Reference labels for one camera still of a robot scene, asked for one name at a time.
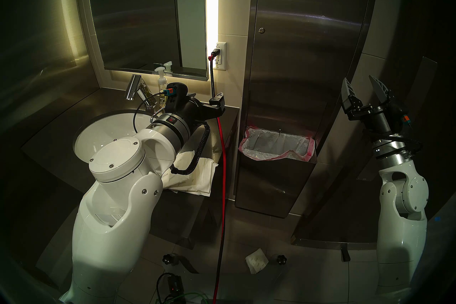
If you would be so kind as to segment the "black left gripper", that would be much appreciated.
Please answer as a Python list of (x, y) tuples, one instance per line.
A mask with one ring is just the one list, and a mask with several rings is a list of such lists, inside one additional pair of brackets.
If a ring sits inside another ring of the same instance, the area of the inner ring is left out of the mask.
[[(223, 115), (226, 109), (223, 92), (212, 97), (209, 105), (215, 109), (215, 115)], [(189, 127), (198, 127), (203, 121), (212, 119), (210, 111), (197, 99), (188, 95), (168, 97), (166, 113), (179, 116)]]

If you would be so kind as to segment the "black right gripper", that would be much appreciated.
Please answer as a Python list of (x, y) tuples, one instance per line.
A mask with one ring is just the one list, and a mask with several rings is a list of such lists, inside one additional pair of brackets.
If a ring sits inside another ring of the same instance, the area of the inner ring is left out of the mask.
[(351, 121), (361, 121), (366, 130), (381, 135), (393, 135), (398, 133), (398, 120), (393, 118), (389, 107), (390, 90), (379, 79), (369, 75), (371, 85), (380, 105), (362, 104), (345, 77), (341, 85), (341, 106), (344, 113)]

